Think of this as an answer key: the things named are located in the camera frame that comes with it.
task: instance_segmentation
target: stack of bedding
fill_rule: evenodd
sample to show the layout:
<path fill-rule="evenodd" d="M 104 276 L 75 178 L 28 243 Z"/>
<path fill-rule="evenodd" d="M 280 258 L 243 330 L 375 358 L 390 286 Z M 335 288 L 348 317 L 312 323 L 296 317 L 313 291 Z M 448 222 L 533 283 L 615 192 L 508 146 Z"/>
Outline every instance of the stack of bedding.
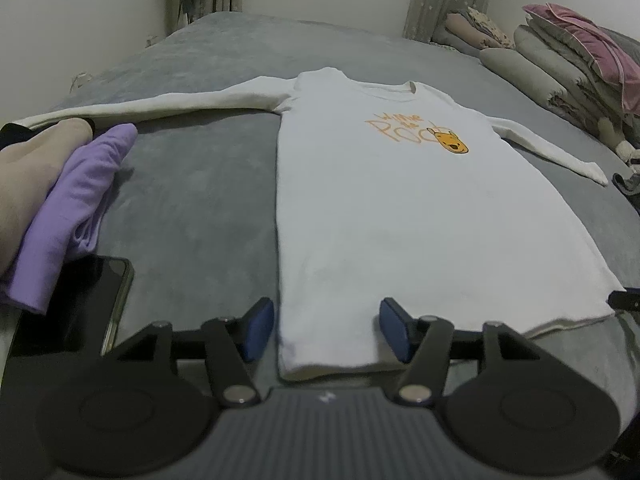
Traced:
<path fill-rule="evenodd" d="M 507 35 L 485 14 L 467 7 L 450 12 L 431 37 L 431 43 L 479 57 L 486 48 L 513 48 Z"/>
<path fill-rule="evenodd" d="M 640 43 L 557 4 L 529 5 L 515 50 L 479 56 L 539 106 L 640 162 Z"/>

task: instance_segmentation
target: gray bedsheet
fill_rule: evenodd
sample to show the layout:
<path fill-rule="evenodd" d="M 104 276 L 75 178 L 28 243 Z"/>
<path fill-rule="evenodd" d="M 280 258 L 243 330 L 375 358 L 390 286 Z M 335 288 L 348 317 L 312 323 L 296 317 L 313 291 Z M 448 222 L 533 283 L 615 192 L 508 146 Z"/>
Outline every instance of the gray bedsheet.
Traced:
<path fill-rule="evenodd" d="M 259 75 L 291 78 L 324 66 L 360 81 L 427 83 L 466 107 L 518 121 L 578 158 L 597 161 L 609 176 L 628 176 L 613 152 L 536 106 L 475 58 L 348 28 L 240 13 L 198 20 L 104 72 L 57 108 L 217 90 Z M 260 296 L 278 299 L 279 121 L 233 110 L 138 125 L 141 135 L 116 178 L 98 244 L 100 253 L 129 258 L 135 269 L 118 340 L 156 319 L 168 319 L 178 330 L 196 328 L 210 317 L 241 314 Z M 520 152 L 564 196 L 622 283 L 640 285 L 640 220 L 626 199 L 613 186 Z M 538 342 L 608 391 L 626 424 L 638 400 L 638 337 L 635 321 L 624 314 Z M 182 367 L 194 381 L 204 378 L 200 371 Z M 274 338 L 252 374 L 263 393 L 280 384 Z M 472 374 L 470 364 L 453 367 L 448 389 Z M 315 383 L 384 384 L 394 376 Z"/>

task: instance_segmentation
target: black phone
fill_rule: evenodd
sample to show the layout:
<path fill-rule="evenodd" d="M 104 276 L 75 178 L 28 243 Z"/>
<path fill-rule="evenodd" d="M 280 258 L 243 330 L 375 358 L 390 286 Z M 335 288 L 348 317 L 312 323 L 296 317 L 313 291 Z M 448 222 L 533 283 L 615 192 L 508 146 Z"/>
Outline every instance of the black phone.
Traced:
<path fill-rule="evenodd" d="M 132 279 L 129 260 L 86 256 L 63 266 L 45 316 L 21 314 L 0 388 L 2 480 L 47 475 L 49 461 L 32 423 L 36 407 L 113 347 Z"/>

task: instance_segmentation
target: silver bolt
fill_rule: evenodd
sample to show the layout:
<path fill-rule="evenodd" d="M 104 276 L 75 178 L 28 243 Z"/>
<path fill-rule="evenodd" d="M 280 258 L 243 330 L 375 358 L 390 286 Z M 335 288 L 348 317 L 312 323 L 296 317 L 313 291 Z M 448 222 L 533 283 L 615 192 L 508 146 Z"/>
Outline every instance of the silver bolt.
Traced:
<path fill-rule="evenodd" d="M 228 402 L 232 402 L 234 404 L 244 404 L 245 402 L 249 402 L 252 400 L 256 393 L 253 388 L 250 386 L 244 386 L 244 384 L 234 384 L 233 386 L 229 386 L 222 392 L 223 397 L 225 397 Z"/>
<path fill-rule="evenodd" d="M 431 398 L 431 389 L 421 384 L 408 384 L 400 388 L 398 393 L 404 400 L 413 404 L 420 404 Z"/>

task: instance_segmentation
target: white long-sleeve shirt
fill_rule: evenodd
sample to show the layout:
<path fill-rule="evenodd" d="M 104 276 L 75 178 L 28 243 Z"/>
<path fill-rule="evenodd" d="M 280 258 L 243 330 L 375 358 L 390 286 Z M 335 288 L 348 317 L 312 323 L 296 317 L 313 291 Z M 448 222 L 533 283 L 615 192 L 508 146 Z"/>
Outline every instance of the white long-sleeve shirt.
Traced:
<path fill-rule="evenodd" d="M 593 239 L 500 137 L 606 185 L 602 170 L 427 85 L 361 83 L 324 68 L 19 122 L 36 127 L 81 116 L 111 126 L 203 108 L 282 117 L 283 377 L 395 367 L 376 322 L 386 296 L 413 316 L 445 317 L 466 330 L 501 320 L 527 335 L 612 314 L 607 297 L 623 288 Z"/>

